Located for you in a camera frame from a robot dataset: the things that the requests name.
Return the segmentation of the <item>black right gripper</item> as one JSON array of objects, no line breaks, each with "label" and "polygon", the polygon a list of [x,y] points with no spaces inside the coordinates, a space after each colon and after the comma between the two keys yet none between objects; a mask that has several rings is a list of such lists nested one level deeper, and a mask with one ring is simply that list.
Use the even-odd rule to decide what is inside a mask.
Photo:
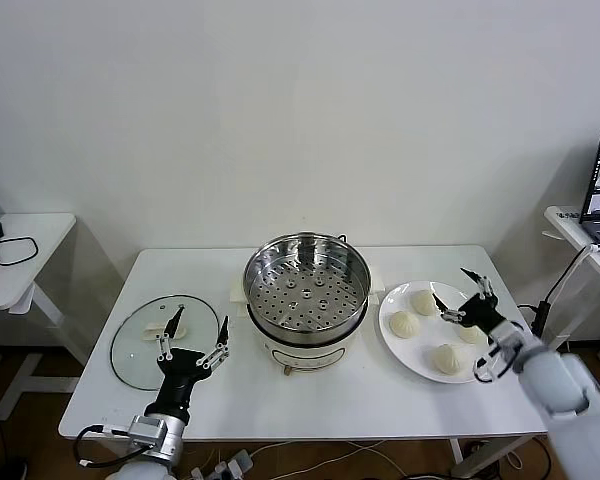
[{"label": "black right gripper", "polygon": [[432,294],[441,318],[450,323],[460,323],[465,328],[477,326],[483,333],[489,334],[501,323],[501,314],[497,311],[498,298],[494,293],[491,280],[482,274],[461,268],[461,271],[477,286],[477,292],[458,310],[450,309],[435,294]]}]

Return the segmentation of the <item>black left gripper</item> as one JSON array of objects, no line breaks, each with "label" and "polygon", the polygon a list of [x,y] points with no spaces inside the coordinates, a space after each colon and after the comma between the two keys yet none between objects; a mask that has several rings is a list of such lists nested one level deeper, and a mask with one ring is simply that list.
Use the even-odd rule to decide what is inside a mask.
[{"label": "black left gripper", "polygon": [[206,370],[214,371],[229,357],[229,316],[224,318],[210,353],[205,355],[181,348],[171,351],[171,341],[175,339],[184,310],[184,306],[179,306],[163,333],[156,336],[157,364],[164,378],[155,401],[145,408],[146,415],[188,415],[194,385],[206,379]]}]

